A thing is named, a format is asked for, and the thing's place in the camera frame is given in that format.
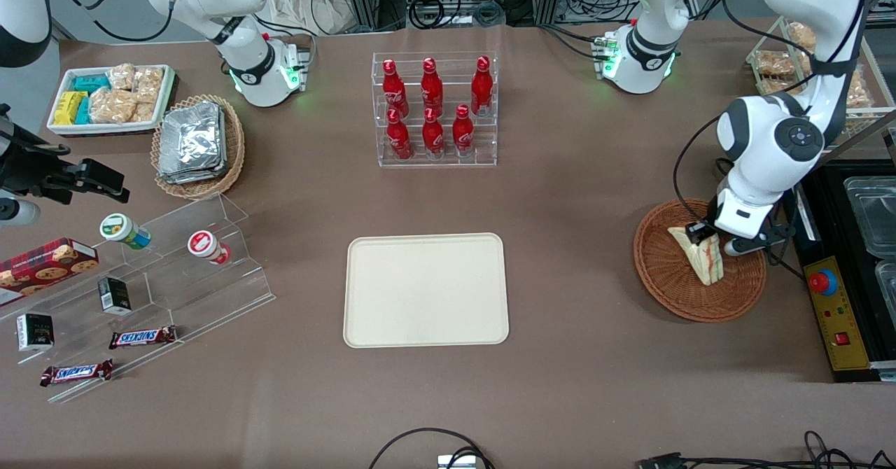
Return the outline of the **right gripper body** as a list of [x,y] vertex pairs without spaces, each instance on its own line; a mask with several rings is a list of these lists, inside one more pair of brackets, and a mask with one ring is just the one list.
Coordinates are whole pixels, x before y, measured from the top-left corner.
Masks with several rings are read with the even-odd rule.
[[8,186],[10,176],[12,176],[12,161],[14,147],[11,138],[15,137],[14,127],[2,127],[1,133],[1,185],[2,192],[9,195],[15,195],[16,191]]

